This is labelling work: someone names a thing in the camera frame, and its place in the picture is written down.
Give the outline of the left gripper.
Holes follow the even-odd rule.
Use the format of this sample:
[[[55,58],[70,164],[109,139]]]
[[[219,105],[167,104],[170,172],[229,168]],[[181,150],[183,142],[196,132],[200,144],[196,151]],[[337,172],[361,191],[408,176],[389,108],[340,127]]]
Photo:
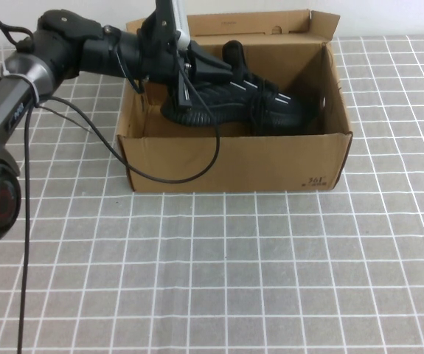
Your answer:
[[[141,52],[142,79],[178,88],[178,53],[186,52],[192,65],[193,81],[230,81],[232,67],[209,54],[197,42],[191,41],[188,25],[175,27],[172,21],[143,21],[137,30]],[[192,108],[188,91],[179,91],[176,98],[179,110]]]

